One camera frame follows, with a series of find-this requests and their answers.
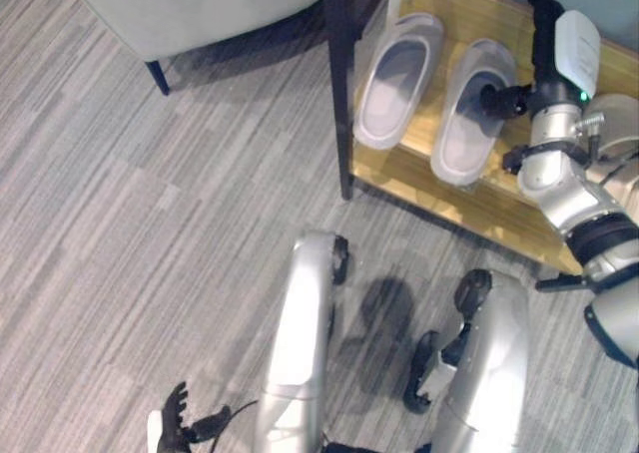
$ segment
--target floor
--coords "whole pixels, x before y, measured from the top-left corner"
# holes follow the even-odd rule
[[[305,227],[355,257],[330,439],[428,441],[435,415],[400,400],[414,343],[490,267],[530,294],[521,451],[633,450],[636,376],[587,331],[591,293],[536,293],[539,265],[364,186],[340,198],[320,19],[163,59],[163,97],[79,0],[0,0],[0,451],[145,451],[147,414],[183,379],[187,421],[256,398]],[[254,420],[219,451],[251,451]]]

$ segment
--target silver robot leg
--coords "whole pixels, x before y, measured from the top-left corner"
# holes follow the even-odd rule
[[[503,273],[472,270],[455,306],[443,331],[420,341],[404,404],[423,412],[448,387],[433,453],[516,451],[528,365],[526,291]]]
[[[294,248],[282,316],[259,402],[255,453],[321,450],[332,287],[345,277],[347,242],[308,232]]]

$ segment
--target shoe rack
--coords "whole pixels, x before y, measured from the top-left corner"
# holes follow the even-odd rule
[[[369,17],[379,0],[368,1],[325,0],[342,196],[350,198],[357,179],[562,272],[580,273],[581,266],[542,213],[519,193],[516,177],[501,168],[503,154],[528,142],[527,117],[505,123],[488,166],[470,191],[439,181],[428,161],[447,80],[468,44],[479,38],[501,42],[516,59],[518,82],[532,80],[532,10],[509,0],[400,0],[399,15],[429,12],[441,19],[445,42],[437,71],[400,145],[375,151],[352,139],[352,48],[367,22],[360,6],[366,6]],[[639,56],[604,41],[597,92],[639,97]]]

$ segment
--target wooden shelf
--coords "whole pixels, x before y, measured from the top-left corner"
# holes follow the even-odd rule
[[[508,121],[488,165],[472,192],[445,185],[428,159],[441,120],[445,88],[467,46],[494,39],[512,52],[520,84],[532,80],[530,64],[534,26],[531,9],[509,0],[403,0],[400,15],[429,12],[445,29],[439,66],[400,145],[380,152],[356,145],[352,173],[362,181],[459,226],[466,227],[535,260],[569,273],[581,266],[543,214],[518,191],[516,177],[501,168],[501,158],[515,145],[527,144],[527,117]],[[639,97],[637,54],[604,42],[598,93]]]
[[[428,162],[402,149],[375,151],[358,145],[353,153],[358,179],[410,204],[463,226],[555,268],[580,273],[581,266],[533,206],[478,185],[465,192],[441,183]]]

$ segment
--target black cable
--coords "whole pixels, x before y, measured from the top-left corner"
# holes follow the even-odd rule
[[[238,416],[240,413],[242,413],[244,410],[246,410],[247,408],[249,408],[250,406],[256,405],[258,403],[258,400],[253,400],[250,401],[249,403],[247,403],[246,405],[241,406],[240,408],[238,408],[237,411],[235,411],[231,417],[229,418],[229,421],[227,421],[227,424],[225,425],[225,427],[222,429],[222,431],[220,432],[220,434],[218,436],[216,436],[216,439],[213,442],[213,445],[211,445],[211,450],[209,450],[209,453],[214,453],[216,451],[216,447],[218,446],[218,441],[220,441],[220,437],[222,436],[222,433],[224,433],[224,431],[227,429],[227,427],[231,424],[231,421]]]
[[[605,186],[608,181],[610,181],[611,179],[613,179],[617,174],[619,174],[627,165],[628,163],[630,163],[630,161],[635,160],[637,157],[639,157],[639,153],[635,152],[633,153],[630,157],[628,157],[627,159],[623,159],[621,161],[621,164],[619,166],[617,166],[615,169],[613,169],[612,171],[610,171],[606,177],[604,177],[601,182],[599,182],[600,186]]]

